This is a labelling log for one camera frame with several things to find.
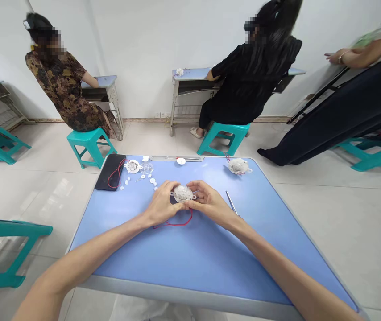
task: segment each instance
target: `dark pants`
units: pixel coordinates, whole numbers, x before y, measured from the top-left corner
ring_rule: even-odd
[[[381,62],[356,76],[300,120],[266,157],[300,164],[381,122]]]

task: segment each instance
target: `red object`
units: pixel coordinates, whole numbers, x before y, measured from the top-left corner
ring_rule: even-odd
[[[125,161],[129,161],[129,160],[127,160],[127,159],[123,159],[123,160],[121,160],[120,163],[119,163],[118,168],[115,169],[115,170],[113,171],[113,173],[110,174],[109,178],[107,179],[107,185],[109,185],[110,188],[118,188],[118,187],[120,186],[120,171],[119,171],[119,169],[120,169],[121,166],[123,166],[123,165],[125,164]],[[118,185],[118,186],[110,186],[109,180],[110,180],[110,178],[112,177],[112,175],[113,175],[116,171],[118,171],[118,174],[119,174],[119,185]]]
[[[192,216],[193,216],[193,211],[192,209],[190,210],[190,219],[186,222],[186,223],[183,223],[183,224],[170,224],[168,223],[168,221],[166,221],[164,225],[158,225],[158,226],[154,226],[153,229],[157,229],[159,227],[164,227],[164,226],[185,226],[187,223],[189,223],[192,219]]]

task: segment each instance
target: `long black hair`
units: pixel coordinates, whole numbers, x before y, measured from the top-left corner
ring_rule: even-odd
[[[275,74],[291,57],[296,56],[302,43],[291,37],[302,0],[271,0],[244,25],[254,47],[248,71],[263,60],[265,74]]]
[[[33,12],[27,13],[24,26],[36,44],[34,51],[36,51],[40,60],[51,63],[58,56],[58,51],[48,47],[48,44],[59,39],[59,32],[55,30],[55,27],[48,19]]]

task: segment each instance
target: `sandal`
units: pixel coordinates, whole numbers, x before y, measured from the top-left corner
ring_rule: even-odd
[[[192,127],[191,130],[189,131],[193,136],[195,136],[196,138],[202,138],[202,136],[198,135],[196,133],[196,130],[197,130],[197,127]]]

